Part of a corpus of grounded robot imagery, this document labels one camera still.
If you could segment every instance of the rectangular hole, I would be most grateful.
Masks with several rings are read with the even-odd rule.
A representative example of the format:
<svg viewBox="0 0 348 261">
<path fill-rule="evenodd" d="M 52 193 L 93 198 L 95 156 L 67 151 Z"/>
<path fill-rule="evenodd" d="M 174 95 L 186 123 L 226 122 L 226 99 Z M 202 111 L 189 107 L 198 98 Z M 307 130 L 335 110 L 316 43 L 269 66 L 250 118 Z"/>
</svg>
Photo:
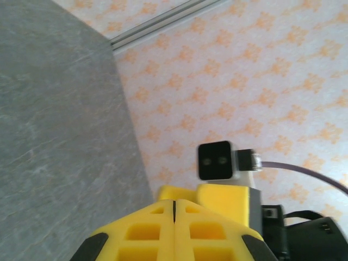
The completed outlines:
<svg viewBox="0 0 348 261">
<path fill-rule="evenodd" d="M 186 213 L 199 213 L 199 211 L 191 206 L 186 207 Z"/>
<path fill-rule="evenodd" d="M 157 252 L 155 247 L 123 247 L 116 261 L 157 261 Z"/>
<path fill-rule="evenodd" d="M 160 225 L 151 223 L 136 223 L 126 234 L 127 240 L 159 240 Z"/>
<path fill-rule="evenodd" d="M 195 261 L 235 261 L 232 250 L 220 247 L 195 247 Z"/>
<path fill-rule="evenodd" d="M 163 214 L 164 208 L 157 208 L 151 212 L 151 214 Z"/>
<path fill-rule="evenodd" d="M 219 223 L 195 222 L 190 225 L 192 239 L 226 239 L 223 227 Z"/>
</svg>

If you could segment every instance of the cable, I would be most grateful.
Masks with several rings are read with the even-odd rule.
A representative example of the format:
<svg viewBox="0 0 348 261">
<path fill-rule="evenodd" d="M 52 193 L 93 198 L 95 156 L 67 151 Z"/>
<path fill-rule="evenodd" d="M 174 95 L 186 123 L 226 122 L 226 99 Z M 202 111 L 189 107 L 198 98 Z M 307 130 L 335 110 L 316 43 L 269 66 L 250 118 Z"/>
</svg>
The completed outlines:
<svg viewBox="0 0 348 261">
<path fill-rule="evenodd" d="M 301 211 L 295 211 L 291 212 L 289 214 L 284 215 L 284 218 L 302 218 L 302 219 L 309 219 L 309 220 L 316 220 L 324 217 L 323 215 L 311 211 L 311 210 L 301 210 Z"/>
<path fill-rule="evenodd" d="M 263 161 L 262 167 L 271 167 L 274 169 L 293 170 L 293 171 L 297 171 L 297 172 L 309 175 L 311 177 L 320 179 L 321 181 L 324 181 L 324 182 L 334 186 L 335 188 L 337 188 L 340 191 L 342 191 L 343 193 L 345 193 L 346 196 L 348 196 L 348 188 L 345 185 L 343 185 L 343 184 L 341 184 L 341 183 L 339 183 L 339 182 L 337 182 L 329 177 L 326 177 L 323 174 L 320 174 L 320 173 L 315 172 L 313 170 L 306 169 L 305 167 L 299 167 L 299 166 L 295 166 L 295 165 L 291 165 L 291 164 L 272 162 L 272 161 Z"/>
</svg>

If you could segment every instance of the metal ceiling rail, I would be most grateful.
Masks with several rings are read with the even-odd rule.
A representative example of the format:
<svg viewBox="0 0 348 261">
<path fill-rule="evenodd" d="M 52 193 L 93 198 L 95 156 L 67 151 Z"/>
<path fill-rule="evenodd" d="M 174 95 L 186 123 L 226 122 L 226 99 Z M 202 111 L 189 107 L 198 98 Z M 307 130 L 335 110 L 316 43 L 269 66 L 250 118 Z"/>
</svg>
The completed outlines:
<svg viewBox="0 0 348 261">
<path fill-rule="evenodd" d="M 140 40 L 141 38 L 169 26 L 193 13 L 215 6 L 220 2 L 225 2 L 225 0 L 189 0 L 186 3 L 183 3 L 111 39 L 110 43 L 113 51 L 131 44 L 136 40 Z"/>
</svg>

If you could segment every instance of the orange floral pattern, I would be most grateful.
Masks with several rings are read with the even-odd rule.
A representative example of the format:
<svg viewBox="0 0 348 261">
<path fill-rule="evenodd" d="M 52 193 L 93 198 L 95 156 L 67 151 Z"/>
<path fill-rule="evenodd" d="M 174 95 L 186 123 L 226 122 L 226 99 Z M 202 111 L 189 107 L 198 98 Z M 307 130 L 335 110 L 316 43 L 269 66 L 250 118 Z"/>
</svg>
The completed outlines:
<svg viewBox="0 0 348 261">
<path fill-rule="evenodd" d="M 250 29 L 263 29 L 263 30 L 269 31 L 272 28 L 275 19 L 276 17 L 274 15 L 270 15 L 266 12 L 261 12 L 255 24 L 241 28 L 239 32 L 246 33 Z"/>
<path fill-rule="evenodd" d="M 252 60 L 255 63 L 259 59 L 261 51 L 262 51 L 261 47 L 258 47 L 254 43 L 248 43 L 247 49 L 245 49 L 243 54 L 237 57 L 228 58 L 225 62 L 228 64 L 231 64 L 240 59 L 247 59 L 247 60 Z"/>
<path fill-rule="evenodd" d="M 292 110 L 289 111 L 285 117 L 272 119 L 269 122 L 269 124 L 277 124 L 282 121 L 292 121 L 301 125 L 305 122 L 308 114 L 309 114 L 308 110 L 305 110 L 298 105 L 293 105 Z"/>
<path fill-rule="evenodd" d="M 240 106 L 242 108 L 245 108 L 251 105 L 261 104 L 261 105 L 266 105 L 269 108 L 272 108 L 274 104 L 276 103 L 277 97 L 278 97 L 277 93 L 273 92 L 270 89 L 264 88 L 262 93 L 258 96 L 256 100 L 243 102 Z"/>
<path fill-rule="evenodd" d="M 318 76 L 317 74 L 309 73 L 308 78 L 304 80 L 304 82 L 298 86 L 295 86 L 293 88 L 287 88 L 282 91 L 283 94 L 288 94 L 292 91 L 298 91 L 298 90 L 306 90 L 306 91 L 313 91 L 315 94 L 317 94 L 321 89 L 322 85 L 325 82 L 325 79 Z"/>
<path fill-rule="evenodd" d="M 109 38 L 179 4 L 65 1 Z M 166 183 L 194 188 L 196 147 L 219 140 L 346 184 L 343 2 L 235 0 L 115 53 L 153 191 Z M 96 8 L 100 17 L 82 16 Z M 344 199 L 330 186 L 283 170 L 254 177 L 267 203 L 296 210 L 320 201 L 315 211 L 348 224 Z"/>
<path fill-rule="evenodd" d="M 301 57 L 298 62 L 305 63 L 309 59 L 313 58 L 324 58 L 328 57 L 331 60 L 336 59 L 336 57 L 339 55 L 339 51 L 343 47 L 342 44 L 335 42 L 334 40 L 325 40 L 325 44 L 319 49 L 317 53 L 305 55 Z"/>
<path fill-rule="evenodd" d="M 332 144 L 336 144 L 341 138 L 343 129 L 338 128 L 335 124 L 331 124 L 328 122 L 325 125 L 326 127 L 322 129 L 318 134 L 303 136 L 298 141 L 306 142 L 308 140 L 322 139 L 330 141 Z"/>
</svg>

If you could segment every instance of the black rubber edge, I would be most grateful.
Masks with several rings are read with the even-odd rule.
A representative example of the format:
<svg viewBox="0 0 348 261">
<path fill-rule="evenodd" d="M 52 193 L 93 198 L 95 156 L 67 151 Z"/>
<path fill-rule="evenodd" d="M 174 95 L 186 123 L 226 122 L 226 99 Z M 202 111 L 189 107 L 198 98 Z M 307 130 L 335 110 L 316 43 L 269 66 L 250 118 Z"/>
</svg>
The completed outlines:
<svg viewBox="0 0 348 261">
<path fill-rule="evenodd" d="M 265 242 L 251 235 L 242 235 L 242 239 L 254 261 L 278 261 Z"/>
<path fill-rule="evenodd" d="M 176 201 L 173 201 L 173 222 L 175 223 L 176 219 Z"/>
<path fill-rule="evenodd" d="M 262 235 L 261 191 L 249 188 L 249 228 Z"/>
<path fill-rule="evenodd" d="M 106 233 L 99 233 L 87 238 L 70 261 L 96 261 L 108 238 L 109 236 Z"/>
</svg>

